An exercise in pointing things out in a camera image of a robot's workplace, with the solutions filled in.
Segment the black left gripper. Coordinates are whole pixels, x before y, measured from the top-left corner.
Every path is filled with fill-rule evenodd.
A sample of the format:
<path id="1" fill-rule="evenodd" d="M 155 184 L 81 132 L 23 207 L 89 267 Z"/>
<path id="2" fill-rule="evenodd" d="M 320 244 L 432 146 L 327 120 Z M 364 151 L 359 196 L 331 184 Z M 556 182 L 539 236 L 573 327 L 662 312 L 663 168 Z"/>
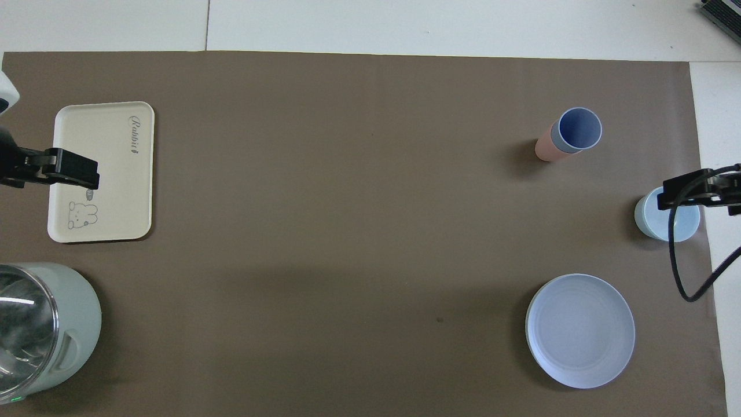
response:
<path id="1" fill-rule="evenodd" d="M 22 148 L 10 130 L 1 127 L 1 183 L 13 188 L 24 188 L 27 183 L 64 183 L 97 190 L 100 174 L 98 162 L 93 159 L 62 148 Z"/>

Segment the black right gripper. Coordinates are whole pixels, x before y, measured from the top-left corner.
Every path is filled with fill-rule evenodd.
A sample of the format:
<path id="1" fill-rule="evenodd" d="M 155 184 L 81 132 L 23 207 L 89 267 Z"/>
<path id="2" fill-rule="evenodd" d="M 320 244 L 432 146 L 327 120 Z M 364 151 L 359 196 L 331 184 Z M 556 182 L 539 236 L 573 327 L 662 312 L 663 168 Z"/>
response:
<path id="1" fill-rule="evenodd" d="M 662 192 L 657 196 L 659 210 L 698 205 L 726 207 L 729 216 L 739 215 L 740 164 L 699 169 L 662 183 Z"/>

